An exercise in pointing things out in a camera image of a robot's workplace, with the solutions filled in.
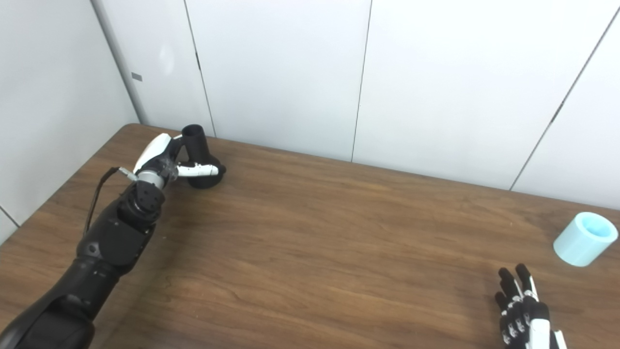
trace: white robotic hand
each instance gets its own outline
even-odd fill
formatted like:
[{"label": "white robotic hand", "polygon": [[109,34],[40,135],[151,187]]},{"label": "white robotic hand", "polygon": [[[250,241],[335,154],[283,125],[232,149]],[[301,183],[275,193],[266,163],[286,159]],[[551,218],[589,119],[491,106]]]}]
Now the white robotic hand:
[{"label": "white robotic hand", "polygon": [[[173,140],[179,140],[181,135],[172,138],[169,134],[160,134],[155,137],[149,145],[146,146],[142,155],[138,158],[136,166],[133,168],[133,172],[137,172],[142,166],[150,159],[163,153],[170,142]],[[202,176],[217,176],[219,174],[219,168],[216,165],[201,165],[196,162],[185,162],[177,164],[177,176],[179,177],[202,177]]]},{"label": "white robotic hand", "polygon": [[526,266],[516,266],[516,273],[523,288],[502,268],[499,275],[503,292],[495,295],[502,311],[500,331],[505,349],[567,349],[562,331],[551,330],[549,308],[539,300],[534,278]]}]

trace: black cable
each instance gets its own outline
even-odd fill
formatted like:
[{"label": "black cable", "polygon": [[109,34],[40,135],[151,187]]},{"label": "black cable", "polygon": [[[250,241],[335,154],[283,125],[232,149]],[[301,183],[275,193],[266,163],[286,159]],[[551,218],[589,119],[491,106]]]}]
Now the black cable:
[{"label": "black cable", "polygon": [[88,210],[88,214],[86,215],[86,224],[84,224],[84,231],[82,232],[82,236],[86,235],[86,232],[91,227],[92,213],[95,211],[95,205],[97,204],[97,199],[99,198],[99,192],[101,191],[101,187],[104,186],[105,181],[107,181],[109,177],[115,174],[118,171],[118,169],[119,167],[110,168],[108,172],[106,172],[103,175],[103,177],[101,177],[101,179],[99,180],[99,184],[97,185],[97,188],[95,189],[95,194],[92,197],[91,208]]}]

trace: wooden table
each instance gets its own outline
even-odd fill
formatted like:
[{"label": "wooden table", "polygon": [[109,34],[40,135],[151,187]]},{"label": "wooden table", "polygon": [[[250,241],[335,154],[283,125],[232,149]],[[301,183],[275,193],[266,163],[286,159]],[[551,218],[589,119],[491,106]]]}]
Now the wooden table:
[{"label": "wooden table", "polygon": [[[111,166],[161,129],[122,128],[0,248],[0,327],[75,256]],[[580,211],[620,212],[209,139],[217,187],[166,190],[156,235],[91,348],[503,348],[497,270],[526,263],[570,349],[620,343],[620,244],[587,268],[551,243]],[[103,208],[125,188],[113,176]]]}]

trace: white wall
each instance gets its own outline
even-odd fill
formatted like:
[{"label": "white wall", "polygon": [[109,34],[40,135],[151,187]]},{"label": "white wall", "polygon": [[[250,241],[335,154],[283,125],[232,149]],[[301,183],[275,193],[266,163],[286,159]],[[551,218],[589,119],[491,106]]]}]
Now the white wall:
[{"label": "white wall", "polygon": [[22,224],[137,118],[89,2],[1,1],[0,47],[0,206]]},{"label": "white wall", "polygon": [[350,160],[370,0],[188,0],[218,137]]},{"label": "white wall", "polygon": [[620,209],[620,19],[513,189]]},{"label": "white wall", "polygon": [[619,3],[373,2],[353,161],[510,188]]},{"label": "white wall", "polygon": [[200,124],[214,135],[184,2],[92,2],[141,121],[175,130]]}]

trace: light blue cup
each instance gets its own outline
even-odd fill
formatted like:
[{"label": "light blue cup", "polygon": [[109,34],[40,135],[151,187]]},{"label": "light blue cup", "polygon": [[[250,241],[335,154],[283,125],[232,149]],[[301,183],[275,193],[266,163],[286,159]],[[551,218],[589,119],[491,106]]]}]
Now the light blue cup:
[{"label": "light blue cup", "polygon": [[553,243],[553,249],[566,263],[587,266],[618,239],[616,227],[602,215],[581,212]]}]

